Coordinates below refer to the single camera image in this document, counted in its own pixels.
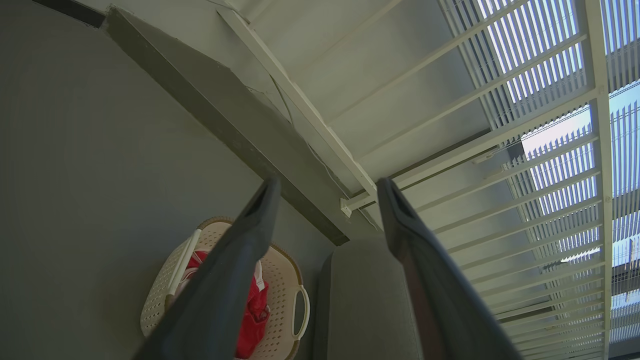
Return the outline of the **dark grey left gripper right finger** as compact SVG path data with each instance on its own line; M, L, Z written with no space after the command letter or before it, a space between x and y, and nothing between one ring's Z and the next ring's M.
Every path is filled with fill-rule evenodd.
M424 360L522 360L478 292L389 177L377 202L402 265Z

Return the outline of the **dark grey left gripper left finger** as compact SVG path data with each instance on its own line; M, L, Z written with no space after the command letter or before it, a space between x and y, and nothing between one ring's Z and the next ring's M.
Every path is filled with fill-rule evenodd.
M255 266L270 247L280 200L280 180L264 180L134 360L233 360Z

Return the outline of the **red garment with white trim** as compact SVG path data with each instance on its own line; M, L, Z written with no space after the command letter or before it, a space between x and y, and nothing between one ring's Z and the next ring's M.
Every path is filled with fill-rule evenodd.
M190 255L174 296L177 297L185 289L209 253L210 251L203 247L195 248ZM268 288L269 284L263 278L262 263L258 260L254 267L253 280L247 296L234 360L248 360L251 358L265 336L266 324L271 314L270 307L267 304Z

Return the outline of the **cream perforated laundry basket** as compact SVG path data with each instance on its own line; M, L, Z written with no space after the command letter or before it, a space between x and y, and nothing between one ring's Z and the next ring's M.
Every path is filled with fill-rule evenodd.
M224 216L207 219L170 253L141 311L140 326L144 336L153 332L178 298L175 292L192 252L196 248L211 251L231 225L233 219ZM248 360L293 360L310 319L309 295L297 264L281 248L272 244L260 262L263 280L269 285L270 317L262 341Z

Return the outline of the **grey fabric sofa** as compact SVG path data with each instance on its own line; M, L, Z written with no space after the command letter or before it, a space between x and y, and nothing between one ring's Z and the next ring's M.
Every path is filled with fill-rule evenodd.
M316 306L312 360L424 360L405 274L384 238L334 249Z

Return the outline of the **dark grey skirting board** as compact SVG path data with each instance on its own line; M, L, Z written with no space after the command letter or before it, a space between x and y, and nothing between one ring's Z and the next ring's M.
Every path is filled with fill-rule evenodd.
M338 187L290 125L230 68L116 6L107 12L105 30L254 173L280 180L283 198L331 243L350 240L352 224L330 209L339 203Z

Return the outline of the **white window blinds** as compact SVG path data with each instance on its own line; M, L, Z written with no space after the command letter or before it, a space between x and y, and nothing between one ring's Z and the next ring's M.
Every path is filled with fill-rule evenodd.
M549 111L586 92L589 41L579 0L438 0L492 130ZM489 153L507 155L499 175L527 244L473 267L517 260L481 285L532 275L530 288L491 294L525 360L604 360L605 350L640 342L640 0L598 0L608 77L611 195L599 187L599 125L578 101Z

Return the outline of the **white slatted railing frame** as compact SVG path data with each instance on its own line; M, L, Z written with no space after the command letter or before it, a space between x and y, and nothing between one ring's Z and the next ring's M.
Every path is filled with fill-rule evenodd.
M491 308L492 294L514 301L533 275L482 285L518 260L474 268L526 245L514 198L499 171L497 146L579 101L599 126L602 196L611 195L608 76L598 0L578 0L587 91L492 130L461 53L484 28L454 35L439 0L230 0L218 14L267 71L285 112L299 114L319 155L353 191L352 215L381 222L375 181L393 177Z

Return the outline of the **black wall strip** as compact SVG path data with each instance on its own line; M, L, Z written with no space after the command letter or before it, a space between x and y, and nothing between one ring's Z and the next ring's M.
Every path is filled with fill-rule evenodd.
M92 28L100 28L106 15L76 0L32 0L32 2L73 18Z

